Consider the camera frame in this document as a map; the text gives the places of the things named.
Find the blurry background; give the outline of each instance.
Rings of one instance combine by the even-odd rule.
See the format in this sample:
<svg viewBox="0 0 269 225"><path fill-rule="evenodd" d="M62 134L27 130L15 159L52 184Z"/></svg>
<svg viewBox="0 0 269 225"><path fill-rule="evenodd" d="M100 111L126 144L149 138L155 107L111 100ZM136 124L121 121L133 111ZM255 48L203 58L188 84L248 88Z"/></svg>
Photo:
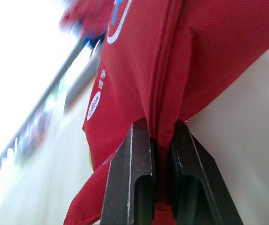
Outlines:
<svg viewBox="0 0 269 225"><path fill-rule="evenodd" d="M68 5L0 1L0 225L62 224L92 173L82 124L100 52L58 29ZM188 125L244 224L269 224L269 51Z"/></svg>
<svg viewBox="0 0 269 225"><path fill-rule="evenodd" d="M0 1L0 225L62 224L92 173L82 131L91 83L63 113L92 52L59 30L68 5Z"/></svg>

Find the red cloth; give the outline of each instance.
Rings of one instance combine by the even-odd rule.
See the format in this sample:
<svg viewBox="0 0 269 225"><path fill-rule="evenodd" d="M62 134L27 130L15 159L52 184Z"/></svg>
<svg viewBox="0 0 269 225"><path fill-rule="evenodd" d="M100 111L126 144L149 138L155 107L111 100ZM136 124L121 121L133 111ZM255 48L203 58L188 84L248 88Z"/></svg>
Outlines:
<svg viewBox="0 0 269 225"><path fill-rule="evenodd" d="M100 218L109 164L103 162L142 117L159 144L153 224L175 224L166 197L174 123L206 107L269 49L268 0L129 1L119 4L116 23L109 25L85 117L95 172L73 200L65 225Z"/></svg>
<svg viewBox="0 0 269 225"><path fill-rule="evenodd" d="M110 18L114 0L76 0L60 20L60 27L70 30L81 22L80 36L97 38L104 34Z"/></svg>

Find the red fabric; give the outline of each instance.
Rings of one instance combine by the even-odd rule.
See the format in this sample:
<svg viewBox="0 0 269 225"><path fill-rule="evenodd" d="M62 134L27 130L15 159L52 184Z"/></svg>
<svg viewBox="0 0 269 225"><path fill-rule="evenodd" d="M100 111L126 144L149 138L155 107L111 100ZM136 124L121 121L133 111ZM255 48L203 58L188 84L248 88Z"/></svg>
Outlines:
<svg viewBox="0 0 269 225"><path fill-rule="evenodd" d="M76 21L82 22L80 35L96 38L108 27L114 0L76 0L64 13L60 27L70 30Z"/></svg>
<svg viewBox="0 0 269 225"><path fill-rule="evenodd" d="M89 224L100 217L108 174L102 164L131 123L142 117L159 144L160 189L153 224L175 224L166 195L174 123L206 107L269 49L268 0L133 0L111 43L108 37L118 29L128 2L120 3L116 24L109 25L90 116L85 117L95 172L72 202L65 225Z"/></svg>

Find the clip jaw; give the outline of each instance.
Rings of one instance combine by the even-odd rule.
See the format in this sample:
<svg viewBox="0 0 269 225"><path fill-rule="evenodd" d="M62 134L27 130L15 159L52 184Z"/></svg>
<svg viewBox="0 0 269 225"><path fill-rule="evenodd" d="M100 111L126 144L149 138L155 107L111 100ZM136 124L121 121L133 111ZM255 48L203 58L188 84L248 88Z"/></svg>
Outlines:
<svg viewBox="0 0 269 225"><path fill-rule="evenodd" d="M155 205L155 145L146 119L132 124L113 157L101 225L150 225ZM169 155L169 199L177 225L242 225L215 160L181 121Z"/></svg>
<svg viewBox="0 0 269 225"><path fill-rule="evenodd" d="M175 124L169 169L177 224L243 224L215 160L181 121Z"/></svg>
<svg viewBox="0 0 269 225"><path fill-rule="evenodd" d="M132 124L110 163L100 224L150 225L154 183L154 155L144 118Z"/></svg>

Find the blue logo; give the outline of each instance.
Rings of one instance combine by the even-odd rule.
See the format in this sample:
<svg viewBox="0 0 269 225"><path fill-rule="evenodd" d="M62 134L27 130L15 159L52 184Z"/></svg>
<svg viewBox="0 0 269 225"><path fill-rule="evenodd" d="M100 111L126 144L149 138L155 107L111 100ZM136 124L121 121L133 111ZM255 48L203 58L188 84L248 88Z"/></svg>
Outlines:
<svg viewBox="0 0 269 225"><path fill-rule="evenodd" d="M114 25L115 24L115 20L116 20L116 14L117 11L119 10L119 4L122 3L124 0L115 0L115 10L114 10L114 14L112 16L112 20L111 20L111 24Z"/></svg>

